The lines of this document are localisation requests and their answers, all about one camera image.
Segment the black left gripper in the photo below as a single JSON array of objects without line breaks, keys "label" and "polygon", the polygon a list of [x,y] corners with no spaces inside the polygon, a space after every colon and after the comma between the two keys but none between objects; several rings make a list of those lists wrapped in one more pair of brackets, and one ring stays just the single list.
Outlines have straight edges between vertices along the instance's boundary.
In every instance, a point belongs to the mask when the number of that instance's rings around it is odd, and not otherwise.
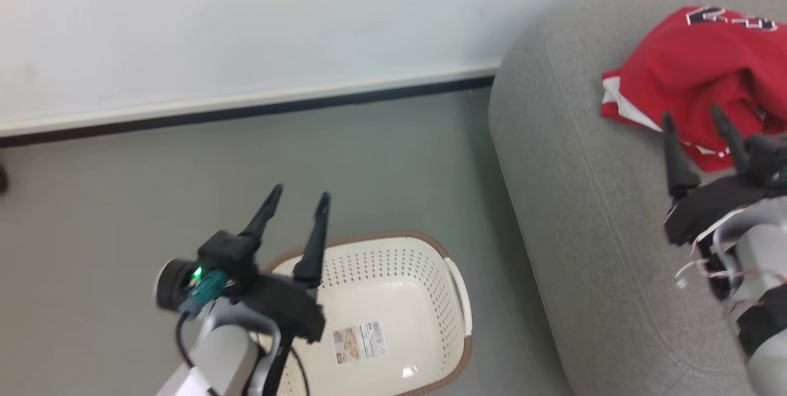
[{"label": "black left gripper", "polygon": [[283,184],[276,184],[239,236],[219,231],[197,251],[200,266],[223,272],[234,281],[204,318],[201,338],[222,326],[262,332],[275,324],[282,335],[288,333],[308,343],[321,340],[326,318],[313,292],[322,281],[331,194],[323,192],[318,201],[313,228],[293,277],[260,272],[255,261],[259,240],[282,194]]}]

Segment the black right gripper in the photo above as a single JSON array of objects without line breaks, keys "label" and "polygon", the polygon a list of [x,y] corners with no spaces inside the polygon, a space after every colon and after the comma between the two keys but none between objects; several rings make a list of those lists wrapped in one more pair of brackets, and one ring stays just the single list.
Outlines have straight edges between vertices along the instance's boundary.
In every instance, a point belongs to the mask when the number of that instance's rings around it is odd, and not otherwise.
[{"label": "black right gripper", "polygon": [[701,184],[682,147],[679,133],[669,112],[663,113],[663,148],[667,192],[672,207],[663,223],[666,241],[680,247],[692,243],[723,216],[760,200],[785,196],[785,175],[776,180],[757,180],[746,175],[749,152],[745,139],[719,105],[712,108],[712,119],[726,142],[737,174]]}]

